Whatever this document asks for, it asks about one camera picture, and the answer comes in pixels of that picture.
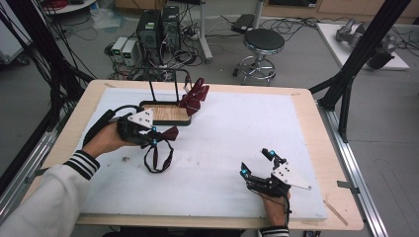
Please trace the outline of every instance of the power supply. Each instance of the power supply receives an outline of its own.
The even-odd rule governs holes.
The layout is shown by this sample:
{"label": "power supply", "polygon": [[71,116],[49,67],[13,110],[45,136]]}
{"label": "power supply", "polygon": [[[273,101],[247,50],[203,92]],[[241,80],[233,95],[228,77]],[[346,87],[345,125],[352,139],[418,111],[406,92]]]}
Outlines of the power supply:
{"label": "power supply", "polygon": [[172,52],[181,49],[180,23],[179,23],[179,7],[165,6],[161,17],[163,23],[163,32],[166,38],[166,49]]}
{"label": "power supply", "polygon": [[123,56],[126,66],[135,66],[139,59],[139,51],[138,47],[136,46],[135,39],[129,39],[126,42],[126,46],[123,49]]}
{"label": "power supply", "polygon": [[119,37],[114,46],[112,46],[112,54],[114,55],[115,62],[124,62],[123,49],[127,40],[128,38],[126,37]]}
{"label": "power supply", "polygon": [[141,13],[136,27],[138,42],[146,49],[158,49],[162,43],[163,31],[159,10],[146,9]]}

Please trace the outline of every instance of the sleeve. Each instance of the sleeve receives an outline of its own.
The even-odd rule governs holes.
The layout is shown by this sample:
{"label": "sleeve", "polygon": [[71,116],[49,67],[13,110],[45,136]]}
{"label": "sleeve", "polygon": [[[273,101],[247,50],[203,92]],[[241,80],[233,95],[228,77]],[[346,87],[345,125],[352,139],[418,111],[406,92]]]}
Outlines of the sleeve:
{"label": "sleeve", "polygon": [[99,167],[78,150],[63,165],[49,168],[37,190],[0,226],[0,236],[70,236]]}
{"label": "sleeve", "polygon": [[273,226],[259,230],[262,237],[289,237],[290,231],[287,226]]}

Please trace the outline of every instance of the stool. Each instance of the stool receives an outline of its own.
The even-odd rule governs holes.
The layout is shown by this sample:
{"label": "stool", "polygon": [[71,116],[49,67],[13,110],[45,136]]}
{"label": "stool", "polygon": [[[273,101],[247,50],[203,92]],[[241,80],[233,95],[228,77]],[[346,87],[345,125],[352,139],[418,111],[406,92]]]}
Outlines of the stool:
{"label": "stool", "polygon": [[270,79],[274,78],[277,72],[274,63],[266,59],[265,56],[280,52],[283,50],[284,44],[284,38],[271,30],[256,29],[247,32],[244,35],[244,45],[254,51],[256,56],[248,56],[241,60],[235,67],[233,76],[237,76],[239,72],[244,74],[241,85],[246,83],[247,77],[251,77],[267,80],[267,86],[269,86]]}

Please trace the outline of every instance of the person's left hand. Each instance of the person's left hand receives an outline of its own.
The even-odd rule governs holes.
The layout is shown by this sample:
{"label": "person's left hand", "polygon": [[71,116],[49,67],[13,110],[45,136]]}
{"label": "person's left hand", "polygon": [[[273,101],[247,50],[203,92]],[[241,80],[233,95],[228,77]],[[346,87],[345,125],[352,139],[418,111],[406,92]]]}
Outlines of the person's left hand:
{"label": "person's left hand", "polygon": [[134,146],[136,144],[123,141],[117,132],[117,123],[112,122],[102,128],[93,138],[87,143],[82,150],[87,152],[93,158],[118,150],[122,146]]}

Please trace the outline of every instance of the person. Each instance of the person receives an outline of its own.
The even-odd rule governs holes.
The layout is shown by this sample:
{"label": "person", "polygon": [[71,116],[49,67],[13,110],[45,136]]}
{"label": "person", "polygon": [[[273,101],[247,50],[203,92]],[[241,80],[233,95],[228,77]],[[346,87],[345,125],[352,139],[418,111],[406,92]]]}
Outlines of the person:
{"label": "person", "polygon": [[[81,150],[62,165],[50,167],[38,188],[22,202],[0,226],[2,237],[70,236],[80,209],[86,200],[90,179],[100,168],[101,154],[135,144],[121,140],[115,122],[102,128]],[[262,236],[289,236],[284,207],[263,198],[271,227],[260,230]]]}

